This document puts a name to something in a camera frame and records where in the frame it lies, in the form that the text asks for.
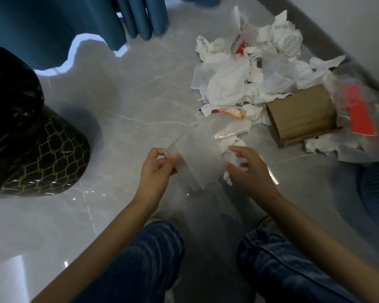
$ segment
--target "black trash can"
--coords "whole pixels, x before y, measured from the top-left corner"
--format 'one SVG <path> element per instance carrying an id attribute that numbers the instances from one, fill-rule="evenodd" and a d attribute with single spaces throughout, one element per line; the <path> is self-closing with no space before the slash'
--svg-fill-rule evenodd
<path id="1" fill-rule="evenodd" d="M 89 159 L 86 137 L 44 105 L 35 72 L 0 47 L 0 197 L 61 193 Z"/>

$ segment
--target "gray tile floor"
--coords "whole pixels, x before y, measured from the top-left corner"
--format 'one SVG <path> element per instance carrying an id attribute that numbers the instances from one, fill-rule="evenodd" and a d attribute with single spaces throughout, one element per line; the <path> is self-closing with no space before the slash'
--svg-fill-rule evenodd
<path id="1" fill-rule="evenodd" d="M 121 57 L 101 41 L 83 41 L 70 70 L 40 76 L 46 104 L 86 134 L 92 158 L 80 182 L 60 195 L 0 200 L 0 303 L 37 295 L 130 202 L 149 149 L 167 147 L 195 122 L 196 37 L 225 37 L 235 5 L 255 25 L 273 21 L 256 0 L 222 0 L 214 9 L 168 4 L 171 26 L 163 37 L 129 40 Z M 333 156 L 297 158 L 305 155 L 300 145 L 278 149 L 263 126 L 244 140 L 260 151 L 290 201 L 379 268 L 379 227 L 356 193 L 358 167 Z M 186 242 L 177 302 L 253 300 L 235 255 L 263 213 L 241 190 L 219 181 L 195 195 L 175 176 L 156 214 Z"/>

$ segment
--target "jeans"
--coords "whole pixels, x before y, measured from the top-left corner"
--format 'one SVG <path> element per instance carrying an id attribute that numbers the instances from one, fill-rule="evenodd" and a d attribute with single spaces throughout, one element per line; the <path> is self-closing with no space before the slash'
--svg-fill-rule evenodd
<path id="1" fill-rule="evenodd" d="M 185 252 L 179 232 L 166 221 L 136 235 L 73 303 L 163 302 L 177 279 Z M 266 302 L 358 302 L 287 239 L 255 229 L 239 245 L 237 265 Z"/>

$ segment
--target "blue mesh basket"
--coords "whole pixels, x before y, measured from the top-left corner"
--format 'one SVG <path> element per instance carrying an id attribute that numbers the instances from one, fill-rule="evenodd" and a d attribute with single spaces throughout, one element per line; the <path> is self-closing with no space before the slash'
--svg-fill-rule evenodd
<path id="1" fill-rule="evenodd" d="M 369 214 L 379 223 L 379 162 L 365 169 L 360 180 L 359 193 Z"/>

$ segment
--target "cardboard box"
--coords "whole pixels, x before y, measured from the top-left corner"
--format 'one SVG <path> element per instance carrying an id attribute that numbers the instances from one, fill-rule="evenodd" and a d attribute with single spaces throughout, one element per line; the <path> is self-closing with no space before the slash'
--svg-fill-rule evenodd
<path id="1" fill-rule="evenodd" d="M 337 112 L 323 85 L 267 103 L 268 115 L 282 145 L 304 141 L 337 128 Z"/>

